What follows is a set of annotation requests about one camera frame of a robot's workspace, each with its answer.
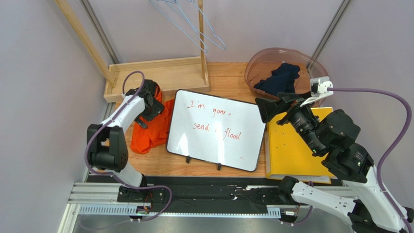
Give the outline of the navy blue t shirt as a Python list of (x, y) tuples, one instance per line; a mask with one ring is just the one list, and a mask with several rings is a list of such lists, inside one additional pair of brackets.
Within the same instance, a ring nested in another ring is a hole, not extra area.
[(294, 82), (300, 77), (299, 72), (298, 65), (282, 63), (277, 69), (271, 71), (269, 78), (260, 80), (254, 88), (273, 96), (279, 92), (295, 94)]

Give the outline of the light blue wire hanger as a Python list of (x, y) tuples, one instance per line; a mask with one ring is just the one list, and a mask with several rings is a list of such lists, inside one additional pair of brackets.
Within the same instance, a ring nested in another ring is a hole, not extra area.
[(210, 23), (210, 20), (204, 13), (203, 1), (188, 0), (187, 2), (194, 10), (196, 10), (198, 13), (198, 19), (201, 20), (201, 22), (198, 22), (198, 25), (196, 26), (195, 23), (193, 23), (189, 18), (187, 19), (188, 25), (196, 36), (195, 44), (200, 48), (201, 52), (208, 53), (208, 46), (210, 44), (214, 45), (220, 50), (226, 50), (226, 43), (220, 36), (216, 34), (213, 26)]

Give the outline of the orange t shirt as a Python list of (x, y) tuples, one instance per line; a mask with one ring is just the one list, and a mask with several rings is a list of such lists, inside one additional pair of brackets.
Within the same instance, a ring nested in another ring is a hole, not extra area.
[(163, 103), (165, 109), (157, 115), (152, 121), (146, 121), (147, 128), (143, 129), (137, 123), (134, 123), (130, 148), (138, 154), (146, 154), (151, 148), (163, 145), (167, 141), (170, 130), (174, 99), (167, 100)]

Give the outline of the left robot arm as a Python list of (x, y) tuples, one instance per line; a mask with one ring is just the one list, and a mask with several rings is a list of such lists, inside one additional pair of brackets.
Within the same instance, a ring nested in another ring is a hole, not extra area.
[(132, 123), (146, 129), (164, 107), (157, 100), (159, 85), (145, 80), (137, 89), (130, 89), (120, 106), (100, 124), (87, 129), (86, 165), (95, 174), (114, 176), (121, 184), (118, 202), (144, 202), (149, 197), (146, 177), (128, 161), (125, 133)]

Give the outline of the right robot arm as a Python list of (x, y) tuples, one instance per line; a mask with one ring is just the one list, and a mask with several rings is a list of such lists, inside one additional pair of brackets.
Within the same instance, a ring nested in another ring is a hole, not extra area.
[(279, 93), (277, 100), (256, 98), (264, 123), (276, 115), (285, 116), (278, 125), (291, 124), (312, 152), (322, 157), (322, 165), (351, 188), (356, 198), (343, 198), (286, 176), (277, 188), (285, 203), (302, 203), (339, 217), (357, 233), (410, 233), (412, 208), (398, 204), (380, 178), (380, 166), (367, 150), (356, 143), (360, 133), (352, 118), (336, 110), (320, 120), (310, 105), (332, 95), (324, 93)]

